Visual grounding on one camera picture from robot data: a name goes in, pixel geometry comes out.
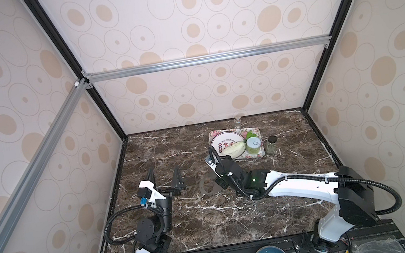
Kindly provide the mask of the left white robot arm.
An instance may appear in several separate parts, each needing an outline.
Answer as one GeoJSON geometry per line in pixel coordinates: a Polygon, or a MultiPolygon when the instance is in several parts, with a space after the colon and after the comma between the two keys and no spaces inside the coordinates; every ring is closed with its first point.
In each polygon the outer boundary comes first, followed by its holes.
{"type": "Polygon", "coordinates": [[[171,237],[167,235],[172,229],[172,202],[175,196],[180,196],[187,186],[178,166],[174,167],[170,187],[156,187],[154,169],[149,169],[146,178],[139,183],[137,198],[140,203],[115,213],[108,220],[104,229],[104,239],[110,245],[123,245],[131,242],[132,253],[169,253],[171,237]],[[145,209],[152,213],[137,222],[136,234],[121,239],[111,236],[114,221],[128,212],[145,209]]]}

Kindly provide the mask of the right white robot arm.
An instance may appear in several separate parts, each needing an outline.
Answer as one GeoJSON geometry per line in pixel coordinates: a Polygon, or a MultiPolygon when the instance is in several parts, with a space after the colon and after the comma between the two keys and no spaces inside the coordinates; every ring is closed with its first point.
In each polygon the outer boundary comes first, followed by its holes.
{"type": "Polygon", "coordinates": [[[314,224],[313,245],[321,248],[336,243],[352,227],[371,227],[379,221],[374,204],[374,189],[348,167],[335,173],[288,174],[270,170],[245,171],[233,159],[213,156],[205,159],[215,172],[215,182],[234,189],[253,201],[290,196],[332,203],[333,208],[314,224]]]}

